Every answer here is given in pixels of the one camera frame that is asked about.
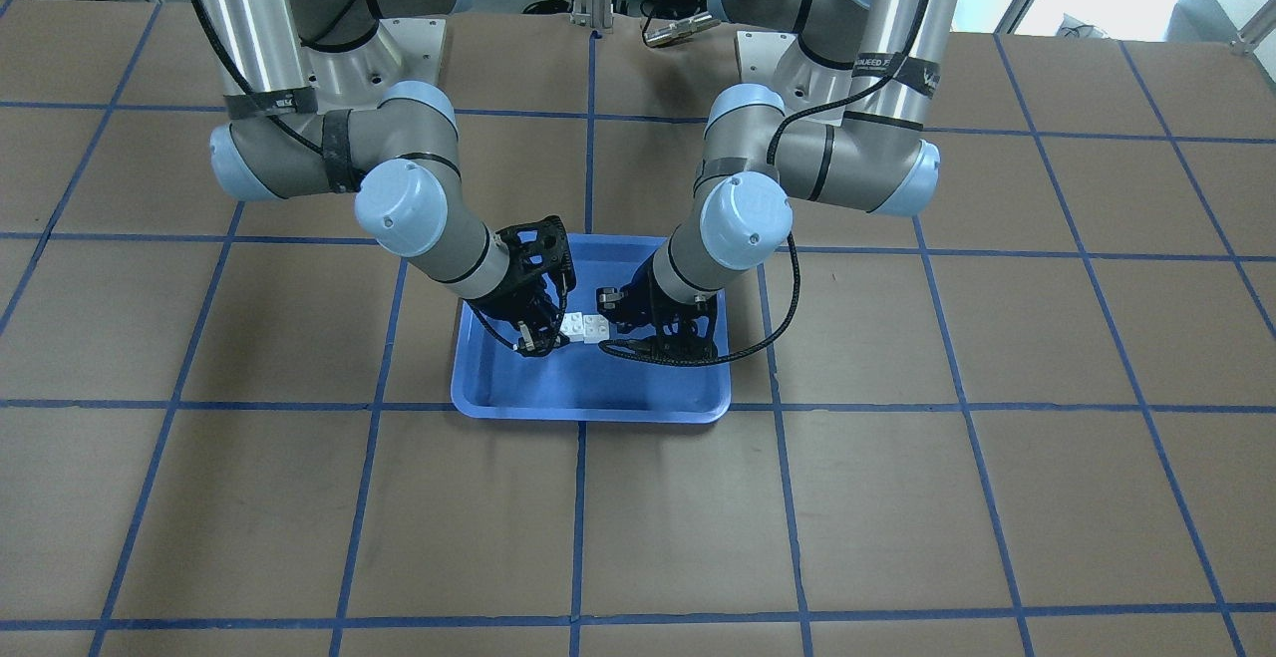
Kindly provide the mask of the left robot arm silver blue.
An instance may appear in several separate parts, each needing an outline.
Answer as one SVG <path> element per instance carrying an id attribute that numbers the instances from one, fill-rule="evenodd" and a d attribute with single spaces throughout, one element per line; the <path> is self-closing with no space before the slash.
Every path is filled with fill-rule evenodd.
<path id="1" fill-rule="evenodd" d="M 715 100 L 689 216 L 628 284 L 598 290 L 604 353 L 675 367 L 722 365 L 717 295 L 794 249 L 792 202 L 916 216 L 940 154 L 923 129 L 957 0 L 707 0 L 734 24 L 792 34 L 769 82 Z"/>

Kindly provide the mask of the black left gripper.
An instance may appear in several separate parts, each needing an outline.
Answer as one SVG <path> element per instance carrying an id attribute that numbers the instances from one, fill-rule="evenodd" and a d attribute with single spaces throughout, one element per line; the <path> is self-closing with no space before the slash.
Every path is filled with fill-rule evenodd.
<path id="1" fill-rule="evenodd" d="M 698 297 L 681 304 L 667 297 L 652 278 L 634 279 L 624 288 L 596 290 L 598 313 L 615 330 L 629 334 L 652 327 L 652 336 L 637 339 L 607 339 L 604 353 L 616 358 L 670 367 L 708 367 L 721 364 L 715 342 L 718 299 Z"/>

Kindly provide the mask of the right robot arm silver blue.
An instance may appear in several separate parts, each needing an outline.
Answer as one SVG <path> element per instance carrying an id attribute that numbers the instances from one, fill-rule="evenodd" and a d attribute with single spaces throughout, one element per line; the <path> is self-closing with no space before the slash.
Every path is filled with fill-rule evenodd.
<path id="1" fill-rule="evenodd" d="M 507 348 L 545 357 L 575 278 L 561 219 L 491 230 L 464 203 L 450 98 L 390 27 L 424 27 L 473 0 L 191 0 L 226 77 L 211 131 L 219 188 L 240 202 L 353 198 L 364 231 L 463 299 Z"/>

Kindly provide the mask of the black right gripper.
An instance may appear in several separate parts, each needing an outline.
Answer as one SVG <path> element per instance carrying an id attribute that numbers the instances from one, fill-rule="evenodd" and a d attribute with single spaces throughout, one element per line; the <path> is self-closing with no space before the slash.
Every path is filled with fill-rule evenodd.
<path id="1" fill-rule="evenodd" d="M 496 231 L 507 272 L 493 293 L 470 301 L 484 330 L 523 357 L 546 357 L 570 344 L 559 330 L 577 284 L 568 231 L 559 216 Z"/>

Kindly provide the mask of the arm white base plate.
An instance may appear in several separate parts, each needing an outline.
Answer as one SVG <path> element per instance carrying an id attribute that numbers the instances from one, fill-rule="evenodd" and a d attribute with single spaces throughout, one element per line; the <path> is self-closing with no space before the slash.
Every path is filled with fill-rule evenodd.
<path id="1" fill-rule="evenodd" d="M 387 18 L 376 34 L 345 52 L 301 48 L 319 108 L 374 108 L 401 80 L 436 84 L 447 40 L 444 18 Z"/>
<path id="2" fill-rule="evenodd" d="M 790 114 L 798 111 L 798 100 L 803 94 L 803 89 L 798 88 L 798 68 L 803 57 L 798 34 L 738 31 L 735 47 L 740 82 L 766 85 L 783 98 Z"/>

